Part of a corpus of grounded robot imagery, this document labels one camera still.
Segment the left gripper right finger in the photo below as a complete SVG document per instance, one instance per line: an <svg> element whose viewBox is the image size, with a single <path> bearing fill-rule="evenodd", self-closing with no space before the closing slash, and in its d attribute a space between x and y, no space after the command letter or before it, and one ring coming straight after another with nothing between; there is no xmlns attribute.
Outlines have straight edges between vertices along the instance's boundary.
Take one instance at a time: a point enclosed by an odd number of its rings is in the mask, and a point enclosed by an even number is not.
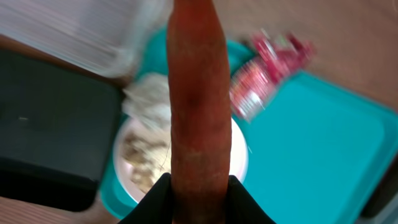
<svg viewBox="0 0 398 224"><path fill-rule="evenodd" d="M226 224L275 224L234 175L228 180L225 216Z"/></svg>

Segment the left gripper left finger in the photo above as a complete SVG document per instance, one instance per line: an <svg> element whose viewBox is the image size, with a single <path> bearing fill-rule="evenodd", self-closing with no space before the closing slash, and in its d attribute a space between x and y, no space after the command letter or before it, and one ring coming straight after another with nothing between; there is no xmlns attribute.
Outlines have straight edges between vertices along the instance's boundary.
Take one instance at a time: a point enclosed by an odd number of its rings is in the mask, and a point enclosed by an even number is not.
<svg viewBox="0 0 398 224"><path fill-rule="evenodd" d="M171 175L164 173L137 206L118 224L172 224Z"/></svg>

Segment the food scraps and rice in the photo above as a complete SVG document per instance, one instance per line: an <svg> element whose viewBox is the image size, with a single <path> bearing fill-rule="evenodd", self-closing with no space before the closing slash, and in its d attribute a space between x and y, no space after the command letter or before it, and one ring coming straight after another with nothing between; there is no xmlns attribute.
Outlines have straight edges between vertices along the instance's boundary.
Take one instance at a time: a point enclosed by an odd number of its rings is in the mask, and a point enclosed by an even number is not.
<svg viewBox="0 0 398 224"><path fill-rule="evenodd" d="M122 143L124 160L133 166L130 181L145 194L163 173L171 173L171 145L159 139L148 140L129 133Z"/></svg>

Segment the white napkin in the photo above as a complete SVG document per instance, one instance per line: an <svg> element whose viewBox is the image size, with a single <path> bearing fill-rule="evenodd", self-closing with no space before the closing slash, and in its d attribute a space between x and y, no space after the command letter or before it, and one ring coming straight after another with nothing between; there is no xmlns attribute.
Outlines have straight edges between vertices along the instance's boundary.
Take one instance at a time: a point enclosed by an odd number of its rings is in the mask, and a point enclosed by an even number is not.
<svg viewBox="0 0 398 224"><path fill-rule="evenodd" d="M122 111L136 118L150 129L167 129L171 126L169 83L167 76L147 73L138 82L123 90L125 99Z"/></svg>

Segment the orange carrot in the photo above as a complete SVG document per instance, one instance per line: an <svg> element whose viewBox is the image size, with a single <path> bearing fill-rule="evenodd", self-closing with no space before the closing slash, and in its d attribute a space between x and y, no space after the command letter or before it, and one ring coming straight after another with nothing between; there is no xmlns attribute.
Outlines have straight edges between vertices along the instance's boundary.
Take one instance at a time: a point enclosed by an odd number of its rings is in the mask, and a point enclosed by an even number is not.
<svg viewBox="0 0 398 224"><path fill-rule="evenodd" d="M167 26L174 223L223 223L231 154L230 72L212 0L175 0Z"/></svg>

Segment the red snack wrapper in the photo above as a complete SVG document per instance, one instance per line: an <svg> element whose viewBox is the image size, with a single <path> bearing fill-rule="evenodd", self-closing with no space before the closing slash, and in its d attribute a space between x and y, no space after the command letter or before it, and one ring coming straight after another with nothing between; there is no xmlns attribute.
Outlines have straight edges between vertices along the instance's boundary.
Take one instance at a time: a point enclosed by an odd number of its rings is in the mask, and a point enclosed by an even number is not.
<svg viewBox="0 0 398 224"><path fill-rule="evenodd" d="M262 111L283 82L307 66L315 54L310 41L292 33L269 36L264 30L252 38L256 56L232 76L229 88L234 115L249 121Z"/></svg>

